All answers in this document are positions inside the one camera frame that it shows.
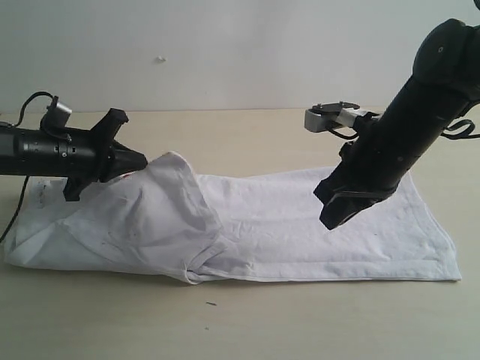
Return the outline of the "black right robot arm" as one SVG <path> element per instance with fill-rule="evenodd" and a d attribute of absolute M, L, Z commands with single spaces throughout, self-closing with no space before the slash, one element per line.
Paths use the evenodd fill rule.
<path fill-rule="evenodd" d="M 329 230 L 388 199 L 402 177 L 449 125 L 479 104 L 479 27 L 457 19 L 424 39 L 412 75 L 382 116 L 355 120 L 356 140 L 314 190 Z"/>

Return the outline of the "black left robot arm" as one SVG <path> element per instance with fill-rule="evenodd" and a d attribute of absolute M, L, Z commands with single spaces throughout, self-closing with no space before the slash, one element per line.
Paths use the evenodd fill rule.
<path fill-rule="evenodd" d="M 128 122 L 125 111 L 110 109 L 89 130 L 67 127 L 68 117 L 63 110 L 49 109 L 38 130 L 1 127 L 1 174 L 66 178 L 64 198 L 78 201 L 94 182 L 146 168 L 144 154 L 115 140 Z"/>

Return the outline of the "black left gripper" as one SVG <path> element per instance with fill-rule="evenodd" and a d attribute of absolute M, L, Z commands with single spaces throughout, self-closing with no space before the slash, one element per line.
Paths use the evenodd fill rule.
<path fill-rule="evenodd" d="M 79 201 L 80 194 L 92 183 L 107 183 L 146 168 L 144 154 L 114 140 L 128 121 L 124 110 L 110 108 L 91 130 L 64 127 L 55 131 L 55 176 L 67 178 L 63 189 L 66 201 Z"/>

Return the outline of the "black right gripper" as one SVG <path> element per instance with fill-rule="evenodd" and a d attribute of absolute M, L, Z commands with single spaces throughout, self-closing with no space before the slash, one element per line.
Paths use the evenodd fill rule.
<path fill-rule="evenodd" d="M 392 194 L 413 165 L 413 143 L 349 141 L 340 149 L 340 170 L 334 170 L 313 191 L 323 204 L 319 219 L 333 230 L 378 202 L 369 193 Z M 344 193 L 348 191 L 364 193 Z"/>

